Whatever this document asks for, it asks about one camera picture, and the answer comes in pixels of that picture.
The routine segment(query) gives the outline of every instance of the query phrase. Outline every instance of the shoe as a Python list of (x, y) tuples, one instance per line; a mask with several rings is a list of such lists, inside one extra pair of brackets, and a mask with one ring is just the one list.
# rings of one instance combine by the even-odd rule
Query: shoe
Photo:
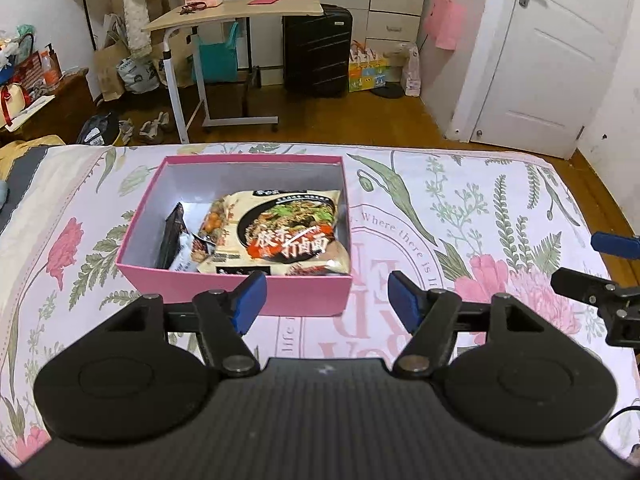
[(160, 112), (156, 121), (158, 121), (158, 125), (166, 134), (170, 134), (175, 130), (175, 122), (169, 112)]
[(158, 119), (153, 121), (147, 121), (140, 128), (140, 133), (138, 134), (138, 138), (141, 142), (145, 144), (162, 144), (162, 140), (164, 139), (164, 133), (160, 128), (158, 123)]
[(118, 121), (118, 126), (120, 127), (120, 140), (122, 141), (123, 145), (126, 146), (133, 137), (133, 122), (131, 121), (131, 119), (127, 119), (126, 121)]

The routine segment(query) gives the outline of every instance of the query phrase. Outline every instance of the bed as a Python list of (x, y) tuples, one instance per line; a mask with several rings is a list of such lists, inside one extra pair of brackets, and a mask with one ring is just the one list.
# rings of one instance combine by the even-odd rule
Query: bed
[[(279, 143), (33, 148), (14, 166), (0, 212), (0, 452), (10, 463), (49, 440), (33, 402), (38, 370), (138, 296), (114, 263), (163, 157), (241, 152), (341, 155), (351, 207), (347, 310), (323, 319), (259, 317), (245, 340), (263, 366), (271, 356), (392, 362), (410, 337), (386, 298), (386, 277), (398, 269), (422, 288), (443, 286), (468, 301), (514, 294), (609, 367), (617, 409), (640, 403), (633, 352), (606, 345), (594, 308), (550, 289), (559, 266), (607, 270), (574, 198), (540, 158)], [(169, 340), (197, 351), (190, 334)], [(461, 334), (454, 355), (483, 341)], [(636, 412), (625, 413), (603, 440), (626, 457), (639, 422)]]

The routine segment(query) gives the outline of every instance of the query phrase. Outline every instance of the noodle bag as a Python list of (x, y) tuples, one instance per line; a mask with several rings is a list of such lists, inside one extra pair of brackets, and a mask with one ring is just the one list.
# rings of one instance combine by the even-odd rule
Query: noodle bag
[(203, 273), (275, 276), (348, 274), (335, 238), (340, 191), (241, 191), (225, 197), (225, 221)]

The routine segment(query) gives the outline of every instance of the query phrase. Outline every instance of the open box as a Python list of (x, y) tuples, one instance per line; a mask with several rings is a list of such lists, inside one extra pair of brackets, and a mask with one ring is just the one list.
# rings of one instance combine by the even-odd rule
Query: open box
[[(229, 193), (259, 189), (340, 190), (335, 237), (351, 257), (349, 206), (340, 156), (175, 155), (164, 159), (149, 183), (122, 242), (116, 264), (142, 294), (183, 303), (211, 289), (232, 290), (245, 276), (155, 269), (166, 218), (185, 205), (196, 231), (210, 204)], [(196, 224), (187, 211), (197, 211)], [(267, 276), (264, 316), (336, 316), (345, 309), (352, 276)]]

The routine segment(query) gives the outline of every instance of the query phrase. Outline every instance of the pink bag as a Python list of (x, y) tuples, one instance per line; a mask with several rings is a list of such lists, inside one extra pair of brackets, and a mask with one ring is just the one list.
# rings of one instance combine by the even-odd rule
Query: pink bag
[(455, 50), (462, 36), (465, 8), (453, 0), (433, 0), (431, 13), (424, 22), (424, 31), (438, 48)]

